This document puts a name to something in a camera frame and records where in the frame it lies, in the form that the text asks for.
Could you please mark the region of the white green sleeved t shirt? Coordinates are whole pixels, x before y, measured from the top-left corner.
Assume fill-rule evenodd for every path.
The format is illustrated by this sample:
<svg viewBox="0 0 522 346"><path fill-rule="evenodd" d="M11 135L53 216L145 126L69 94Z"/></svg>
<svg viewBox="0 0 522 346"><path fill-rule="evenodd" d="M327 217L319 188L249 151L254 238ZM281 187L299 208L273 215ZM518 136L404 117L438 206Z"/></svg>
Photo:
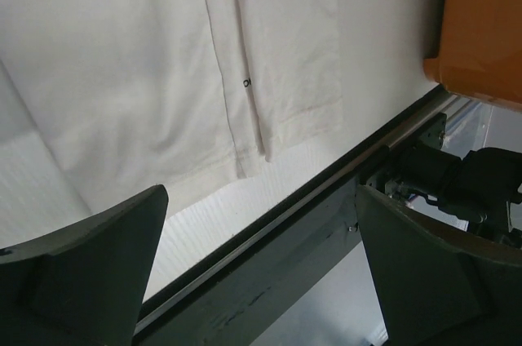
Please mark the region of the white green sleeved t shirt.
<svg viewBox="0 0 522 346"><path fill-rule="evenodd" d="M180 211L343 119L338 0L1 0L1 63L96 213Z"/></svg>

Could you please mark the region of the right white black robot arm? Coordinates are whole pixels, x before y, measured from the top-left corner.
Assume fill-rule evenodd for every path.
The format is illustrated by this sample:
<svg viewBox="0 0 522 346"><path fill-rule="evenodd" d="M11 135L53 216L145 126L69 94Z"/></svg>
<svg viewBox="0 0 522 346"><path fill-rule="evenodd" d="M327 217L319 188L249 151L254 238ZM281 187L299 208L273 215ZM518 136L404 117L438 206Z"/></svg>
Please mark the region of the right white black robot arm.
<svg viewBox="0 0 522 346"><path fill-rule="evenodd" d="M438 113L395 148L381 148L361 184L402 203L421 197L466 221L469 233L520 248L521 231L511 222L511 206L521 203L520 153L491 147L465 157L446 153L446 121Z"/></svg>

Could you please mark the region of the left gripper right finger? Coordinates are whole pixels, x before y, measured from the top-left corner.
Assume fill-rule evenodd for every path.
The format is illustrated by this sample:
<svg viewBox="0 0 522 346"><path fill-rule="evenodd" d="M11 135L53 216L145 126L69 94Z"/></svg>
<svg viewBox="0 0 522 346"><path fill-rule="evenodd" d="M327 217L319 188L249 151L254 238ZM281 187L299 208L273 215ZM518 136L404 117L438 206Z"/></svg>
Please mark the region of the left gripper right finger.
<svg viewBox="0 0 522 346"><path fill-rule="evenodd" d="M370 186L356 213L391 345L519 345L521 252Z"/></svg>

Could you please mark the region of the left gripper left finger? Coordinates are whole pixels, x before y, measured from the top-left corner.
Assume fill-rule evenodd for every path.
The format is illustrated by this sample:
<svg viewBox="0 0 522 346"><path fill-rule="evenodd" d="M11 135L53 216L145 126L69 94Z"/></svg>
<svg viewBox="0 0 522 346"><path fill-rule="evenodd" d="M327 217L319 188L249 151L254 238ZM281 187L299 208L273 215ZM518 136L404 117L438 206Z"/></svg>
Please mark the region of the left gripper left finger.
<svg viewBox="0 0 522 346"><path fill-rule="evenodd" d="M1 250L3 345L129 345L166 218L155 185Z"/></svg>

